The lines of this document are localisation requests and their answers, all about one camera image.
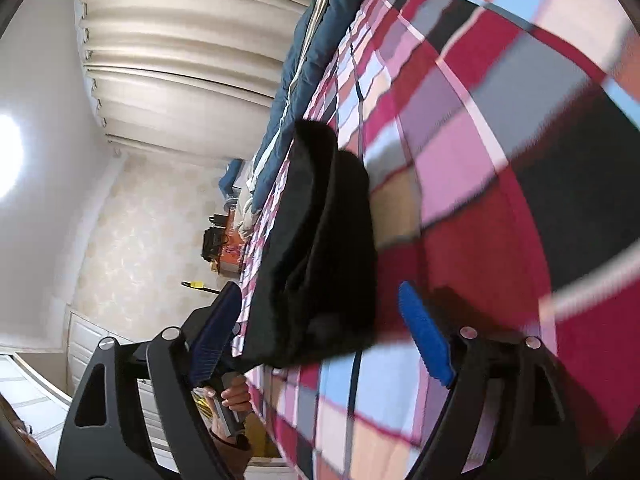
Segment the patterned wallpaper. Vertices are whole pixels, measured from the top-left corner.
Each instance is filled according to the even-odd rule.
[[[227,279],[200,257],[208,217],[222,212],[221,170],[131,155],[104,203],[73,308],[110,332],[148,339],[215,296],[180,286]]]

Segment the blue quilted bedding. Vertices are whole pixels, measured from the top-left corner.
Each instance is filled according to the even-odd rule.
[[[306,29],[313,13],[313,8],[317,0],[312,0],[311,5],[305,13],[300,17],[293,35],[293,42],[289,53],[287,54],[282,69],[282,79],[280,87],[276,93],[273,104],[271,105],[271,115],[267,126],[267,131],[262,138],[260,149],[254,158],[254,172],[260,163],[260,160],[268,150],[271,141],[278,133],[280,120],[287,104],[287,94],[289,86],[296,73],[298,61],[300,60],[300,52],[302,43],[305,39]],[[254,201],[252,212],[261,211],[264,202],[269,195],[271,187],[275,181],[276,175],[293,136],[293,124],[301,118],[311,101],[316,87],[322,79],[324,70],[331,61],[340,40],[344,36],[350,23],[353,21],[357,10],[363,0],[329,0],[322,15],[322,19],[318,25],[318,29],[313,36],[313,40],[309,46],[306,58],[302,65],[302,72],[298,76],[296,87],[291,93],[289,108],[282,121],[280,135],[275,141],[275,145],[271,153],[266,159],[266,163],[262,170],[257,173],[258,177],[254,189]]]

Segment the checkered blanket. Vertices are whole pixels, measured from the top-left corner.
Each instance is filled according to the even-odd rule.
[[[617,0],[362,3],[306,116],[370,175],[380,343],[249,373],[301,478],[401,479],[430,435],[446,391],[406,337],[404,280],[455,291],[450,316],[483,333],[540,337],[587,446],[624,428],[640,399],[639,54]],[[242,323],[287,168],[248,247]]]

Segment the blue gripper pad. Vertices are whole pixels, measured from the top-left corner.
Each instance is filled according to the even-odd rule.
[[[209,381],[223,350],[233,337],[232,332],[240,316],[241,307],[242,293],[237,286],[229,290],[228,294],[223,291],[216,298],[213,313],[189,348],[191,386],[201,386]]]
[[[429,374],[450,388],[456,377],[451,364],[449,342],[428,313],[422,298],[409,282],[398,288],[398,304],[405,325],[414,338]]]

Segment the beige curtain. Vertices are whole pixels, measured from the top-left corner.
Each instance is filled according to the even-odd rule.
[[[81,55],[111,140],[250,158],[310,0],[81,0]]]

